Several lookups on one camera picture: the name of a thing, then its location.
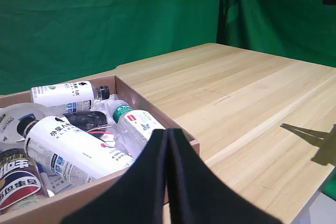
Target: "cardboard box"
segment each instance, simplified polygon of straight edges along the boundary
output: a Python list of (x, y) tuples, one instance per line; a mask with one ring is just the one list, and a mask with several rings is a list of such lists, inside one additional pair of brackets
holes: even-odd
[[(177, 123), (156, 108), (142, 95), (125, 84), (117, 76), (111, 75), (99, 77), (89, 81), (95, 86), (108, 85), (111, 94), (118, 94), (119, 99), (125, 100), (134, 109), (142, 109), (150, 112), (165, 128), (181, 128)], [(30, 102), (29, 91), (0, 97), (0, 108), (22, 102)], [(200, 149), (198, 141), (188, 132), (185, 130), (183, 131), (193, 149), (199, 153)], [(111, 187), (126, 170), (127, 169), (121, 170), (104, 178), (57, 194), (51, 198), (43, 199), (30, 206), (4, 214), (0, 216), (0, 223), (59, 223), (64, 216), (81, 208), (97, 196), (101, 195)]]

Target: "green label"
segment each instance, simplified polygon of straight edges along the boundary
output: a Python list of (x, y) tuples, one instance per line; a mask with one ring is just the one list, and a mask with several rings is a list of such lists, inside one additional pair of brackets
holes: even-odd
[(118, 123), (119, 118), (126, 112), (133, 110), (130, 106), (128, 105), (121, 105), (116, 108), (116, 110), (113, 113), (113, 120)]

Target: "soda can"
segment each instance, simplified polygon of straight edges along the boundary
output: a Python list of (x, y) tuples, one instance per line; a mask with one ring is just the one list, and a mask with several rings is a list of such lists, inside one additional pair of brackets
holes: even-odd
[(1, 215), (48, 197), (35, 161), (23, 149), (0, 154)]

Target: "red wire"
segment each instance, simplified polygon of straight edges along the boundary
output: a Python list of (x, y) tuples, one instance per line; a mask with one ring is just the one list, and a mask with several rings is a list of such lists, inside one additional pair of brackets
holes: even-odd
[(88, 132), (88, 133), (104, 133), (104, 134), (111, 134), (111, 135), (113, 135), (114, 133), (112, 133), (112, 132), (109, 132), (109, 131), (90, 131), (90, 132)]

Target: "bottle label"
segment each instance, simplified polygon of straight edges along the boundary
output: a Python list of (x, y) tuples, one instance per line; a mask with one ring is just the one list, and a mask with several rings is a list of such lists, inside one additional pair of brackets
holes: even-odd
[(55, 116), (37, 122), (26, 138), (28, 155), (71, 184), (88, 183), (133, 162), (120, 152), (112, 154), (112, 146)]
[(118, 121), (119, 121), (119, 118), (121, 117), (121, 115), (123, 114), (123, 113), (125, 113), (125, 112), (127, 112), (127, 111), (132, 111), (133, 109), (130, 107), (130, 106), (128, 106), (128, 105), (121, 105), (121, 106), (119, 106), (119, 107), (117, 107), (116, 108), (116, 110), (114, 111), (114, 113), (113, 113), (113, 120), (116, 122), (116, 123), (118, 123)]
[(1, 153), (1, 215), (47, 197), (47, 190), (41, 183), (35, 162), (22, 149), (10, 149)]
[(133, 110), (128, 112), (124, 118), (126, 118), (147, 141), (151, 138), (153, 130), (165, 129), (149, 112), (144, 110)]
[(89, 81), (78, 81), (34, 87), (31, 89), (31, 99), (34, 103), (51, 107), (54, 113), (60, 115), (89, 110), (94, 95)]

